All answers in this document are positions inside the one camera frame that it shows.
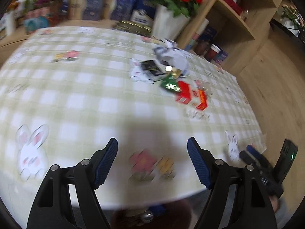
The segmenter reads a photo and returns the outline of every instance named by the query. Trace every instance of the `white vase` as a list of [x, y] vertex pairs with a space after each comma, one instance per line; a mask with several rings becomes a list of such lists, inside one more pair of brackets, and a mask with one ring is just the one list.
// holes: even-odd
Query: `white vase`
[[10, 11], [6, 15], [6, 35], [9, 36], [16, 30], [15, 12]]
[[152, 27], [152, 36], [157, 39], [175, 40], [189, 20], [190, 17], [186, 18], [183, 14], [173, 17], [173, 11], [168, 10], [165, 6], [158, 5]]
[[287, 29], [292, 32], [296, 37], [298, 37], [300, 31], [298, 30], [298, 28], [294, 25], [294, 23], [288, 19], [288, 18], [283, 18], [282, 19], [282, 25], [284, 27], [287, 27]]

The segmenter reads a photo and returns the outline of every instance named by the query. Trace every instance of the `potted plant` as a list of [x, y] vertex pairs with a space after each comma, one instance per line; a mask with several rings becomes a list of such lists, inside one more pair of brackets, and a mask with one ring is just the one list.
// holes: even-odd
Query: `potted plant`
[[282, 7], [283, 12], [281, 18], [283, 26], [291, 31], [295, 36], [298, 36], [299, 32], [304, 31], [305, 28], [301, 14], [297, 8], [292, 5], [284, 4]]
[[152, 36], [175, 40], [202, 0], [151, 0], [157, 6]]

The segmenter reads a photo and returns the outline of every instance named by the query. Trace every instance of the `table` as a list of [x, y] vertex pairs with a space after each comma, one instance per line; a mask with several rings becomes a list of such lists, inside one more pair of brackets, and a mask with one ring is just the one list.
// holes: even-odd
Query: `table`
[[[204, 111], [209, 118], [198, 120], [187, 117], [185, 105], [175, 102], [159, 83], [129, 79], [129, 59], [155, 57], [154, 44], [143, 42], [141, 36], [80, 27], [54, 27], [49, 35], [40, 35], [42, 31], [24, 42], [0, 70], [0, 196], [22, 227], [43, 176], [21, 180], [18, 145], [24, 138], [16, 133], [22, 125], [28, 126], [29, 135], [48, 125], [49, 132], [45, 129], [33, 137], [42, 143], [37, 154], [47, 169], [53, 164], [74, 166], [115, 137], [118, 154], [105, 184], [96, 191], [101, 207], [111, 209], [173, 201], [204, 189], [186, 149], [191, 136], [224, 160], [225, 131], [237, 135], [240, 149], [255, 143], [258, 151], [265, 150], [255, 115], [228, 72], [220, 73], [192, 55], [187, 79], [207, 81], [213, 92]], [[76, 61], [53, 62], [56, 54], [70, 50], [80, 51]], [[158, 161], [169, 156], [175, 177], [162, 179], [155, 169], [151, 182], [130, 181], [129, 158], [143, 149]], [[77, 204], [71, 190], [72, 204]]]

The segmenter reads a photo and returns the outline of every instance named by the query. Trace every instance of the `red box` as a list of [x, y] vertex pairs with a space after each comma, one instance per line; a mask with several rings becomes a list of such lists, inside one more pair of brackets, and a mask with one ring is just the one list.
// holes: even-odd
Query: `red box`
[[188, 104], [199, 110], [205, 110], [208, 107], [206, 95], [203, 90], [183, 81], [178, 81], [178, 85], [181, 88], [181, 92], [177, 94], [177, 102]]

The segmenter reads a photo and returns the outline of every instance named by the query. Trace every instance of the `bunny print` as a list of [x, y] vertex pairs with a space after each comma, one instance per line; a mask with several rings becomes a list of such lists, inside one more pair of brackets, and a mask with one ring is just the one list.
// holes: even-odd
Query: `bunny print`
[[235, 161], [239, 159], [239, 149], [237, 146], [237, 136], [234, 135], [233, 138], [231, 138], [230, 134], [228, 131], [226, 131], [226, 136], [228, 139], [228, 153], [229, 153], [229, 158], [231, 161]]
[[16, 133], [16, 144], [19, 147], [17, 169], [21, 180], [26, 182], [30, 176], [42, 180], [48, 170], [48, 157], [41, 146], [49, 134], [49, 126], [40, 126], [31, 135], [27, 125], [22, 125]]

